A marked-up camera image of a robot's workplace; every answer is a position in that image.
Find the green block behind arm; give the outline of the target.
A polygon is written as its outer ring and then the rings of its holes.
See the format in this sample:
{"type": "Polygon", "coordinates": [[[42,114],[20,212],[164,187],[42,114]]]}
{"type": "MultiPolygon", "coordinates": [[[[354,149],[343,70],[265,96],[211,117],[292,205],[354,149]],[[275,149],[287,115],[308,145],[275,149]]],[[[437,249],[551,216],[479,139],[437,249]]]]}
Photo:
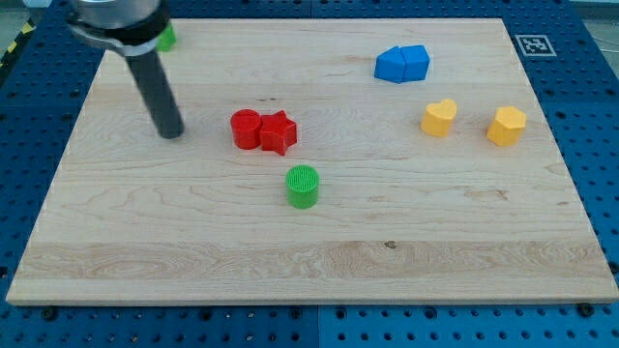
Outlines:
{"type": "Polygon", "coordinates": [[[176,44],[176,42],[177,39],[173,24],[169,22],[158,37],[156,49],[157,51],[168,52],[176,44]]]}

